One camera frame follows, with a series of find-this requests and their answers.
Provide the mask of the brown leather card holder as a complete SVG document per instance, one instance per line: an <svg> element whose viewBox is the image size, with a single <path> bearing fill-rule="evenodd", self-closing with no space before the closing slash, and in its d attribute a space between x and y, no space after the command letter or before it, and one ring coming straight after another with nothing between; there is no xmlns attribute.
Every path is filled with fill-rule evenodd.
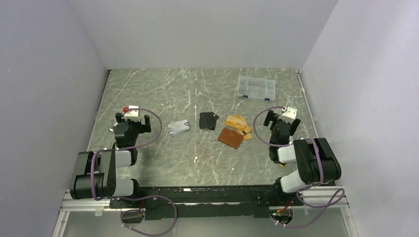
<svg viewBox="0 0 419 237"><path fill-rule="evenodd" d="M224 143L227 146L230 146L234 149L238 149L240 143L242 142L244 135L241 133L225 127L222 129L220 135L218 136L218 141Z"/></svg>

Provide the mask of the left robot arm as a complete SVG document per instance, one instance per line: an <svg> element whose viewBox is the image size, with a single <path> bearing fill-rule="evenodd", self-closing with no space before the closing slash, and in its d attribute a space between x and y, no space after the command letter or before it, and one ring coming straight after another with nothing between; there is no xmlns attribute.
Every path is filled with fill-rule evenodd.
<svg viewBox="0 0 419 237"><path fill-rule="evenodd" d="M94 188L96 197L123 197L122 200L129 207L136 207L142 201L142 193L137 189L135 179L118 178L116 169L133 166L137 161L138 150L133 147L139 134L150 133L150 117L134 121L124 118L121 113L116 114L117 124L114 126L115 143L109 151L78 153L72 176L70 195L73 199L93 198Z"/></svg>

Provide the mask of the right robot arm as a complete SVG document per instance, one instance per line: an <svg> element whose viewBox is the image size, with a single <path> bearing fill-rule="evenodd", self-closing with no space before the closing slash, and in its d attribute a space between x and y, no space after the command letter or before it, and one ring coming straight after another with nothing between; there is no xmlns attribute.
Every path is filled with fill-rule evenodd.
<svg viewBox="0 0 419 237"><path fill-rule="evenodd" d="M279 165L294 163L296 170L278 178L272 198L284 205L292 193L312 185L334 182L341 178L341 167L325 138L291 140L300 124L296 110L286 108L282 114L269 110L263 125L271 130L269 157Z"/></svg>

